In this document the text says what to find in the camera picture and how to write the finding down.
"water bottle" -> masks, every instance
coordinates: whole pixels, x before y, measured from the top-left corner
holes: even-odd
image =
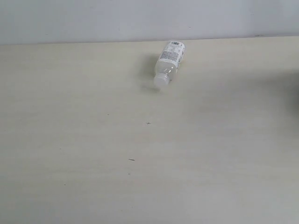
[[[169,41],[160,55],[155,68],[154,84],[161,89],[166,87],[178,72],[184,57],[185,45],[182,42]]]

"bottle label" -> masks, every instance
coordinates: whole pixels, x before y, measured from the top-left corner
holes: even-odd
[[[177,69],[184,57],[185,45],[181,42],[169,41],[159,57],[160,62],[169,62],[174,64]]]

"table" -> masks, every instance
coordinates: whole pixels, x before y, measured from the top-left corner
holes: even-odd
[[[0,223],[299,223],[299,37],[0,46]]]

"wall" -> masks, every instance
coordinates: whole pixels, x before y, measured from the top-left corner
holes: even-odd
[[[0,0],[0,44],[299,34],[298,0]]]

